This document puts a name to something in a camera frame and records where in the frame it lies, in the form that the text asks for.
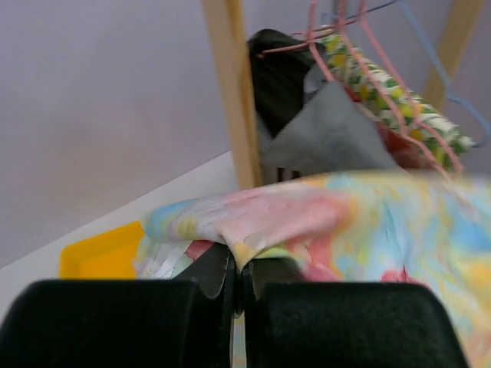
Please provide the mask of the red plaid skirt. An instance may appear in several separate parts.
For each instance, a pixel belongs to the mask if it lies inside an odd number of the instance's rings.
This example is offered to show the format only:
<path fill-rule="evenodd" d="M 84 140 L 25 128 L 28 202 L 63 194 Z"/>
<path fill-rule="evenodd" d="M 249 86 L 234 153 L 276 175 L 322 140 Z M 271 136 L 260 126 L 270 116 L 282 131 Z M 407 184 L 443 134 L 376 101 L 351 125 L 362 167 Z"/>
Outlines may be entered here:
<path fill-rule="evenodd" d="M 379 119 L 362 104 L 361 98 L 357 97 L 349 87 L 344 86 L 344 89 L 359 110 L 375 123 L 385 148 L 401 168 L 433 169 L 428 159 L 415 145 L 407 142 L 398 133 L 395 133 L 384 123 L 379 121 Z"/>

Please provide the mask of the lemon print skirt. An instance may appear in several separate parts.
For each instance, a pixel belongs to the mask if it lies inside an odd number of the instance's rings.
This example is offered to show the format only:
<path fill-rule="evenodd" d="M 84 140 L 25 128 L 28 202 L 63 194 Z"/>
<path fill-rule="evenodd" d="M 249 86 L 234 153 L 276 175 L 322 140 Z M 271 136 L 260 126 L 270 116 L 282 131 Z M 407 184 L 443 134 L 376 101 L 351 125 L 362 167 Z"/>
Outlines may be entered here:
<path fill-rule="evenodd" d="M 415 145 L 433 168 L 463 171 L 459 156 L 473 141 L 459 126 L 407 88 L 398 76 L 365 57 L 346 35 L 331 34 L 322 44 L 328 50 L 331 74 L 342 79 L 379 121 Z"/>

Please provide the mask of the blue hanger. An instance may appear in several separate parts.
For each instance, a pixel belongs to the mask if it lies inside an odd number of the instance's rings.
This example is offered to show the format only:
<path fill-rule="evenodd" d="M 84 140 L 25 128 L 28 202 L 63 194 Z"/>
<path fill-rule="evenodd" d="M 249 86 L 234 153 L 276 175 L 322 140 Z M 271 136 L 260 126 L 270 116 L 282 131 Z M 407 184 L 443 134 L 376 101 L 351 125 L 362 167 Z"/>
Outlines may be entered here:
<path fill-rule="evenodd" d="M 489 144 L 490 142 L 490 122 L 467 100 L 459 98 L 452 92 L 452 81 L 450 79 L 450 75 L 448 70 L 443 66 L 440 57 L 437 55 L 437 52 L 434 46 L 431 44 L 429 38 L 425 35 L 422 26 L 419 21 L 416 19 L 413 12 L 410 10 L 406 1 L 389 1 L 385 2 L 381 5 L 377 5 L 373 8 L 369 8 L 367 13 L 377 12 L 382 8 L 386 8 L 388 6 L 392 6 L 397 4 L 400 10 L 403 12 L 404 17 L 406 18 L 407 23 L 416 33 L 419 42 L 421 43 L 423 49 L 427 53 L 431 64 L 435 67 L 438 76 L 443 82 L 443 98 L 445 100 L 449 100 L 455 104 L 459 104 L 463 107 L 472 118 L 476 120 L 476 122 L 481 126 L 483 130 L 483 135 L 481 139 L 473 144 L 475 148 L 482 148 Z"/>

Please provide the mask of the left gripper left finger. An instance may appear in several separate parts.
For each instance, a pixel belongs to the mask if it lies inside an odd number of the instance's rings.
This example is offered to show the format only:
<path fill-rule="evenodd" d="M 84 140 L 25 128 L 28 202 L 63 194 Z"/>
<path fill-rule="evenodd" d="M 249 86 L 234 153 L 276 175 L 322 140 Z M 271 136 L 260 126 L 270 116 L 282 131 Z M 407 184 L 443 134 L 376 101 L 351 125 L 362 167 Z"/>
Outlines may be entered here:
<path fill-rule="evenodd" d="M 226 317 L 234 318 L 235 277 L 236 263 L 231 251 L 225 245 L 213 243 L 175 280 L 193 282 L 207 300 L 221 306 Z"/>

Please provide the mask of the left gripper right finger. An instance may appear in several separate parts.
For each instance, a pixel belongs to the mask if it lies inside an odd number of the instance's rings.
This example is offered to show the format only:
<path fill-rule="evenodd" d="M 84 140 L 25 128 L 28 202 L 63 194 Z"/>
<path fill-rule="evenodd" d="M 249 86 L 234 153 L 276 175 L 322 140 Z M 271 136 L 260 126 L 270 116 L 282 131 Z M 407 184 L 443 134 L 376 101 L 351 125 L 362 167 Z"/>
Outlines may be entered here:
<path fill-rule="evenodd" d="M 294 261 L 287 258 L 251 260 L 242 270 L 242 308 L 246 317 L 255 314 L 256 305 L 267 284 L 302 282 Z"/>

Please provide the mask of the pastel tie-dye skirt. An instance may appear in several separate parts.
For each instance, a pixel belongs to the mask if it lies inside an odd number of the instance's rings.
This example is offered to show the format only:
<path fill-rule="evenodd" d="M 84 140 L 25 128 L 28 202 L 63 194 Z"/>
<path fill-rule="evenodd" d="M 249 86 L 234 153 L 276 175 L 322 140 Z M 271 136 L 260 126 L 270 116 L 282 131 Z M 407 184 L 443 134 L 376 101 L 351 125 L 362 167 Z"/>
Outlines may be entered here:
<path fill-rule="evenodd" d="M 409 281 L 443 302 L 473 367 L 490 365 L 490 180 L 335 172 L 154 209 L 134 267 L 172 278 L 214 242 L 239 268 L 286 258 L 310 281 Z"/>

